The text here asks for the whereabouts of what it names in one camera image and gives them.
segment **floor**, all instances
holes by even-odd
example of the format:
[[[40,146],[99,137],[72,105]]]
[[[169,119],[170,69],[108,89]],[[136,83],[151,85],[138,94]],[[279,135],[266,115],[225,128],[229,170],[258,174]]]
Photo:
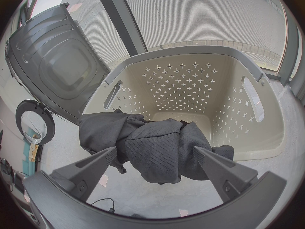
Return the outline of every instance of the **floor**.
[[[256,169],[258,177],[270,170],[287,179],[287,185],[275,207],[257,227],[259,229],[265,228],[283,208],[305,171],[304,107],[293,96],[289,86],[283,88],[280,82],[270,82],[284,113],[286,147],[277,157],[240,163]],[[44,145],[41,160],[41,169],[47,173],[89,156],[79,146],[78,127],[58,116],[54,116],[54,121],[55,136]],[[183,177],[177,184],[151,184],[141,177],[130,162],[125,163],[124,167],[126,174],[120,174],[115,168],[109,167],[87,202],[110,197],[115,201],[117,214],[130,216],[137,213],[146,218],[180,217],[222,204],[210,181],[194,181]],[[95,206],[109,210],[112,202],[99,201]]]

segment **teal object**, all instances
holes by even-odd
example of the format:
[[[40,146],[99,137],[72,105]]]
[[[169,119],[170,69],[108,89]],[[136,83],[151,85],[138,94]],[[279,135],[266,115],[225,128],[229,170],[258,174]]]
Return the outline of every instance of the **teal object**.
[[[31,136],[36,134],[36,132],[34,132],[32,129],[30,129],[28,133]],[[26,158],[25,158],[25,160],[22,161],[22,172],[30,176],[35,173],[35,162],[29,161],[29,151],[30,151],[31,144],[25,137],[23,138],[23,140],[25,142],[23,154],[25,155]]]

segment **black cloth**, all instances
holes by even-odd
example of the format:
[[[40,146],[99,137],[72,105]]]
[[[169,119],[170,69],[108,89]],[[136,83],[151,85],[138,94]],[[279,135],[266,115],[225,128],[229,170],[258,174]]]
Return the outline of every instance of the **black cloth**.
[[[114,112],[83,114],[79,119],[80,145],[90,154],[116,146],[117,157],[111,163],[123,174],[123,164],[128,161],[124,143],[130,133],[148,123],[141,114]]]
[[[193,180],[208,180],[193,156],[193,147],[233,160],[231,146],[211,147],[194,122],[147,122],[141,114],[125,114],[117,109],[113,113],[84,114],[79,124],[80,144],[94,154],[116,146],[117,158],[111,163],[120,173],[126,170],[128,160],[151,183],[177,183],[181,175]]]

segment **round door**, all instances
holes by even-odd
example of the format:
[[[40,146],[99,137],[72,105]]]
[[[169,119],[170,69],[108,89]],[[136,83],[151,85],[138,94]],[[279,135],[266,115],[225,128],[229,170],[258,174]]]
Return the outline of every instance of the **round door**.
[[[55,134],[55,123],[51,113],[35,100],[24,100],[18,105],[16,124],[29,143],[46,144]]]

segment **white laundry basket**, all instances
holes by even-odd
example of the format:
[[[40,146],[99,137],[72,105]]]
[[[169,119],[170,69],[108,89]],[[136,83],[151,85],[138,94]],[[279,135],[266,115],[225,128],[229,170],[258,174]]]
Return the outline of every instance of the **white laundry basket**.
[[[97,88],[83,114],[144,115],[194,121],[211,146],[234,147],[234,160],[274,157],[285,146],[279,102],[263,71],[224,46],[185,46],[131,57]]]

